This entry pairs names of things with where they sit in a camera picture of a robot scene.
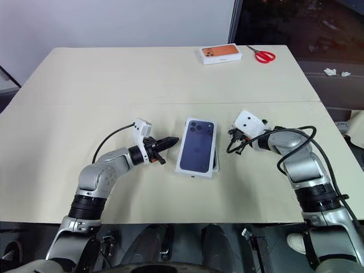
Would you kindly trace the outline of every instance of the scissors handle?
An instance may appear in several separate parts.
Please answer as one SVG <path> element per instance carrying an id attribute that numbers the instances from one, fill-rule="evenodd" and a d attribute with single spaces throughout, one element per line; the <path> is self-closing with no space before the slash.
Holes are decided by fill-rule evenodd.
<path id="1" fill-rule="evenodd" d="M 262 64 L 267 64 L 275 59 L 275 55 L 268 51 L 259 51 L 255 53 L 255 58 Z"/>

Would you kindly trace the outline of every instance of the beige table surface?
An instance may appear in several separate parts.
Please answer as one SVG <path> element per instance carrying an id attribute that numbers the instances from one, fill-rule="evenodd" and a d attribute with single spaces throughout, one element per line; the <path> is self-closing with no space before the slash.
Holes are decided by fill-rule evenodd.
<path id="1" fill-rule="evenodd" d="M 240 61 L 202 65 L 198 47 L 57 48 L 24 84 L 18 102 L 169 104 L 319 101 L 285 45 L 247 47 Z"/>
<path id="2" fill-rule="evenodd" d="M 225 150 L 231 123 L 248 109 L 273 125 L 317 127 L 317 141 L 332 162 L 342 193 L 364 218 L 364 174 L 321 102 L 249 104 L 44 104 L 24 103 L 26 86 L 0 115 L 0 217 L 2 221 L 60 222 L 68 213 L 78 175 L 109 132 L 136 117 L 153 124 L 152 136 L 181 137 L 188 117 L 218 121 L 221 169 L 212 179 L 174 173 L 180 144 L 162 155 L 167 163 L 138 166 L 121 177 L 102 218 L 105 223 L 301 222 L 279 155 L 242 156 Z M 112 137 L 101 153 L 133 144 L 132 131 Z"/>

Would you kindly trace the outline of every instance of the red scissors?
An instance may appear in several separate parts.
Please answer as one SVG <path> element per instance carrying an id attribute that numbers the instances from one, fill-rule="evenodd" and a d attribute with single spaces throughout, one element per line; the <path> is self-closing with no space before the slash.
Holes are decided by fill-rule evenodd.
<path id="1" fill-rule="evenodd" d="M 275 59 L 275 55 L 272 52 L 259 51 L 259 50 L 253 49 L 253 47 L 250 47 L 248 45 L 247 45 L 247 47 L 249 47 L 251 50 L 253 50 L 255 52 L 256 60 L 262 64 L 270 63 L 271 61 L 274 61 L 274 59 Z"/>

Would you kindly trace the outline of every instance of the shoe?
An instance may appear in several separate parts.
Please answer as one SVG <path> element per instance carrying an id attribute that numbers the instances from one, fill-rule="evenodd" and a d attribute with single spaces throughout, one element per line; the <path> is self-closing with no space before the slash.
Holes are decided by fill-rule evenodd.
<path id="1" fill-rule="evenodd" d="M 287 236 L 287 244 L 289 247 L 298 253 L 306 254 L 305 244 L 303 242 L 303 235 L 299 233 L 291 233 Z"/>
<path id="2" fill-rule="evenodd" d="M 21 264 L 23 262 L 23 247 L 19 241 L 11 241 L 7 244 L 3 260 L 14 262 L 15 264 Z"/>

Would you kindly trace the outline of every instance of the white sneaker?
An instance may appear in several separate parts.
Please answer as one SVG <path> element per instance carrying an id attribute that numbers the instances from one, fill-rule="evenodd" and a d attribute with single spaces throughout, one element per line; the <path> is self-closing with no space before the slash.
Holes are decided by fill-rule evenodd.
<path id="1" fill-rule="evenodd" d="M 303 242 L 303 235 L 299 233 L 291 233 L 287 236 L 287 244 L 289 247 L 298 253 L 306 254 L 305 244 Z"/>

